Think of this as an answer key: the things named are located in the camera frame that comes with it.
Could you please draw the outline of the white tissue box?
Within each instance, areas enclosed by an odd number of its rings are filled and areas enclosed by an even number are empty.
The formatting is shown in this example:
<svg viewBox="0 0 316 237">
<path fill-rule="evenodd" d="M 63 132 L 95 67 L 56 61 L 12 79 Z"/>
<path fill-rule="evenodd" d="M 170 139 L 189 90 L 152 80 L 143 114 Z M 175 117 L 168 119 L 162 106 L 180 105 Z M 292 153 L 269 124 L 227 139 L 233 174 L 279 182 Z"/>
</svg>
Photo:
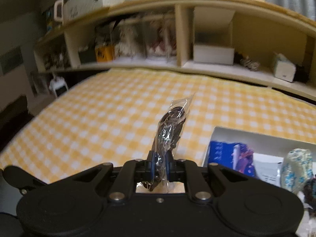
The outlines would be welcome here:
<svg viewBox="0 0 316 237">
<path fill-rule="evenodd" d="M 274 53 L 272 65 L 274 77 L 286 82 L 293 82 L 296 73 L 296 66 L 294 63 L 289 61 L 285 55 Z"/>
</svg>

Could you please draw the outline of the white mug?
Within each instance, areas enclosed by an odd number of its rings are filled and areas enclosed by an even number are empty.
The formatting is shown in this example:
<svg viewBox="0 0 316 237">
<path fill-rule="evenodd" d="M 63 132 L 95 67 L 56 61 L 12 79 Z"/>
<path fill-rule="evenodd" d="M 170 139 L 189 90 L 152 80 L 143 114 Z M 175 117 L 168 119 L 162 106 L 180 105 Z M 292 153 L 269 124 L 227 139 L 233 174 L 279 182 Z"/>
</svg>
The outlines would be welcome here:
<svg viewBox="0 0 316 237">
<path fill-rule="evenodd" d="M 61 25 L 64 24 L 63 6 L 64 6 L 64 0 L 57 0 L 54 3 L 54 21 Z"/>
</svg>

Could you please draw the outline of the white small heater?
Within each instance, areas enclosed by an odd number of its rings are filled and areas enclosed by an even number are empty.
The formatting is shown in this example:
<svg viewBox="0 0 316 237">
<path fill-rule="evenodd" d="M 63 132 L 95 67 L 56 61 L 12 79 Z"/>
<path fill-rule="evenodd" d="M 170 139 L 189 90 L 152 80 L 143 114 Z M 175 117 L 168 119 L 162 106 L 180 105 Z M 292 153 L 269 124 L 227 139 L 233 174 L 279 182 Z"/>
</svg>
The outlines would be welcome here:
<svg viewBox="0 0 316 237">
<path fill-rule="evenodd" d="M 55 98 L 58 98 L 66 93 L 69 88 L 63 77 L 53 75 L 53 78 L 50 80 L 49 83 L 49 90 L 53 93 Z"/>
</svg>

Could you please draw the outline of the yellow checked bed sheet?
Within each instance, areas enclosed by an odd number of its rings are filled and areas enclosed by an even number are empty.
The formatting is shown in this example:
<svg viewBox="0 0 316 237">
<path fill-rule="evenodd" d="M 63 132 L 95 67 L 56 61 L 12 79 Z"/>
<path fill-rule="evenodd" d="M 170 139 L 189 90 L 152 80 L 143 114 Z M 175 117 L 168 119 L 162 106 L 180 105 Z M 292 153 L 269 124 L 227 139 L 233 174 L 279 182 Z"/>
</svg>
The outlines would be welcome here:
<svg viewBox="0 0 316 237">
<path fill-rule="evenodd" d="M 113 69 L 84 80 L 36 116 L 3 150 L 50 183 L 103 162 L 146 158 L 173 100 L 192 96 L 177 156 L 202 164 L 216 126 L 315 143 L 315 107 L 275 90 L 207 76 Z"/>
</svg>

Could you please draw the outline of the open white box in shelf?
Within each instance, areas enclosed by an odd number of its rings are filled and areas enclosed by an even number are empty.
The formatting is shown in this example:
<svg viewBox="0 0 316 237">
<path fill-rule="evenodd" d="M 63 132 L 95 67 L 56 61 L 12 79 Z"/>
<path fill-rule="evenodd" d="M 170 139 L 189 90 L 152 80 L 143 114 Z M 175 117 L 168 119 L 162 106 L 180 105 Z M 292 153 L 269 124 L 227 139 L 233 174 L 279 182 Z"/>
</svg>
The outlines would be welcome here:
<svg viewBox="0 0 316 237">
<path fill-rule="evenodd" d="M 196 63 L 232 65 L 234 10 L 195 7 L 193 15 L 193 60 Z"/>
</svg>

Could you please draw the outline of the wooden headboard shelf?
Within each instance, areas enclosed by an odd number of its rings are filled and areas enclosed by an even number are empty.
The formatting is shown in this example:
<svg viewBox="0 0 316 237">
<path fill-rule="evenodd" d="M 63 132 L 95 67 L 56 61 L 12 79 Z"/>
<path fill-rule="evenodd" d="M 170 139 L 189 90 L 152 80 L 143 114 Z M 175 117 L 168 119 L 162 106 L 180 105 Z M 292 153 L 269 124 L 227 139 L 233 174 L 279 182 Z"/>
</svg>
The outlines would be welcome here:
<svg viewBox="0 0 316 237">
<path fill-rule="evenodd" d="M 193 60 L 195 7 L 234 10 L 232 65 Z M 177 56 L 161 59 L 115 58 L 98 63 L 95 47 L 113 45 L 113 30 L 122 20 L 142 25 L 154 15 L 175 16 Z M 293 82 L 273 74 L 273 55 L 280 53 L 295 64 Z M 146 67 L 201 73 L 271 87 L 315 101 L 315 21 L 265 0 L 134 0 L 94 11 L 49 32 L 34 47 L 40 72 Z"/>
</svg>

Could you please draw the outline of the doll in clear case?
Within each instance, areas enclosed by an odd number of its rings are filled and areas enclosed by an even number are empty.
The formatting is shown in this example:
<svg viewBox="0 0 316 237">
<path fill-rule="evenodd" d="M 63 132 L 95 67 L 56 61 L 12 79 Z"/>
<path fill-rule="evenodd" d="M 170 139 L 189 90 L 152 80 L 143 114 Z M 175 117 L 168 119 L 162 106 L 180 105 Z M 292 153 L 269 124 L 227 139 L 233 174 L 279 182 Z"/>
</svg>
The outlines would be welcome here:
<svg viewBox="0 0 316 237">
<path fill-rule="evenodd" d="M 144 22 L 146 56 L 170 61 L 177 56 L 175 16 L 154 15 Z"/>
<path fill-rule="evenodd" d="M 140 23 L 122 20 L 113 30 L 115 57 L 145 57 L 144 37 Z"/>
</svg>

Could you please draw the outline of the dark teal scrunchie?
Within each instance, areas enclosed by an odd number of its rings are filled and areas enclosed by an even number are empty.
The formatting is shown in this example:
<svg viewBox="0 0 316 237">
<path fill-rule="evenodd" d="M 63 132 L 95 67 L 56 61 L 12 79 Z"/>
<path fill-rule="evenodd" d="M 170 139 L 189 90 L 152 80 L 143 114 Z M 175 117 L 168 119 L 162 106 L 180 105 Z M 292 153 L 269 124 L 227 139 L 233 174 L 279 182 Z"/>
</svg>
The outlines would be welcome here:
<svg viewBox="0 0 316 237">
<path fill-rule="evenodd" d="M 304 202 L 315 212 L 316 183 L 315 178 L 309 179 L 303 188 Z"/>
</svg>

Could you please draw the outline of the light blue floral pouch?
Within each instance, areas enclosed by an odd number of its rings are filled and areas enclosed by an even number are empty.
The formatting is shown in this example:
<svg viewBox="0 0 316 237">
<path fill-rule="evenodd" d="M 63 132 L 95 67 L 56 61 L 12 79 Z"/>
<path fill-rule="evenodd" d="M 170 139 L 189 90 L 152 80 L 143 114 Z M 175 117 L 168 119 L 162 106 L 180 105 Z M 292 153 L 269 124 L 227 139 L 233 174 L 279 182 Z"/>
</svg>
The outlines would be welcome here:
<svg viewBox="0 0 316 237">
<path fill-rule="evenodd" d="M 298 194 L 313 178 L 313 158 L 309 149 L 295 148 L 284 158 L 280 174 L 282 188 Z"/>
</svg>

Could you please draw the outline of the white shallow cardboard box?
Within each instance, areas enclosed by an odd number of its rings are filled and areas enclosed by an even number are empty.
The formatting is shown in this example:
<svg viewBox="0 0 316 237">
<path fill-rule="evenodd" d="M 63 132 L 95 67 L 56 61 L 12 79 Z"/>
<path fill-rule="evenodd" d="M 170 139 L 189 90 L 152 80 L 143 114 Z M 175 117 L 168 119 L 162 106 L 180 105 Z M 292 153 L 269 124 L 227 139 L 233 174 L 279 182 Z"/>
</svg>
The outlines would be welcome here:
<svg viewBox="0 0 316 237">
<path fill-rule="evenodd" d="M 234 184 L 215 203 L 225 224 L 246 236 L 308 236 L 313 222 L 303 190 L 294 194 L 280 185 L 284 158 L 295 148 L 309 149 L 315 177 L 315 145 L 270 135 L 216 127 L 211 141 L 244 143 L 254 151 L 256 176 Z M 203 159 L 206 161 L 207 150 Z"/>
</svg>

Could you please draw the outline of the white long box on shelf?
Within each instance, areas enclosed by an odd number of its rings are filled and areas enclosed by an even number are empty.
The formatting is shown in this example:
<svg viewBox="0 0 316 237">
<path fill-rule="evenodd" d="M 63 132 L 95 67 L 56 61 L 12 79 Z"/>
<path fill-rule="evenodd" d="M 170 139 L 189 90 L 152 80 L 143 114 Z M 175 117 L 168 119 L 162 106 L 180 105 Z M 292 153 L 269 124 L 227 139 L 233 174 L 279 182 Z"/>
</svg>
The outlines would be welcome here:
<svg viewBox="0 0 316 237">
<path fill-rule="evenodd" d="M 63 23 L 67 24 L 102 8 L 107 8 L 125 0 L 69 0 L 63 6 Z"/>
</svg>

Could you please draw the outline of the blue tissue pack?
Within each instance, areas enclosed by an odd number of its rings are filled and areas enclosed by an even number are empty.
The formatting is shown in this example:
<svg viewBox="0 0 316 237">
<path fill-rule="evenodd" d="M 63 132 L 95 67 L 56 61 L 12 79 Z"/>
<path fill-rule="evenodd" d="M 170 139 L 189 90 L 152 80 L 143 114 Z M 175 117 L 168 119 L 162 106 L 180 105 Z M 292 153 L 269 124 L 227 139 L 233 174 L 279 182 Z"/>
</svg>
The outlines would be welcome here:
<svg viewBox="0 0 316 237">
<path fill-rule="evenodd" d="M 254 151 L 244 143 L 211 141 L 207 150 L 207 163 L 218 163 L 250 177 L 256 176 Z"/>
</svg>

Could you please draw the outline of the dark item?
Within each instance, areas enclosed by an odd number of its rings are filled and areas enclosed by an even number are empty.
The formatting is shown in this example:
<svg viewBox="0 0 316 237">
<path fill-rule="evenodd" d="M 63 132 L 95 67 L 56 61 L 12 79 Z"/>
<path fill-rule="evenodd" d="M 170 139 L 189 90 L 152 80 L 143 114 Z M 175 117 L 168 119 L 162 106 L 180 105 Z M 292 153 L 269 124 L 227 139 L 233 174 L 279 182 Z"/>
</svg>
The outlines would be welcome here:
<svg viewBox="0 0 316 237">
<path fill-rule="evenodd" d="M 155 172 L 154 178 L 149 182 L 143 182 L 143 186 L 150 192 L 157 190 L 169 192 L 174 186 L 167 180 L 166 156 L 175 155 L 181 139 L 183 128 L 190 113 L 190 106 L 194 95 L 173 100 L 169 109 L 160 119 L 152 145 L 154 152 Z"/>
</svg>

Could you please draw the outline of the orange small box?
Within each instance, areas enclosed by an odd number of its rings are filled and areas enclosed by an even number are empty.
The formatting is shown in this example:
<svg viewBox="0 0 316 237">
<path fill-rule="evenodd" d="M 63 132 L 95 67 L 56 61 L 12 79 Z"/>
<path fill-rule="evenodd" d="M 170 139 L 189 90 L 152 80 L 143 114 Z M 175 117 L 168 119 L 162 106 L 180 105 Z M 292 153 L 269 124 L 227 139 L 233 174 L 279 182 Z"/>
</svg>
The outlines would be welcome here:
<svg viewBox="0 0 316 237">
<path fill-rule="evenodd" d="M 99 45 L 95 47 L 96 61 L 98 63 L 111 62 L 115 59 L 113 45 Z"/>
</svg>

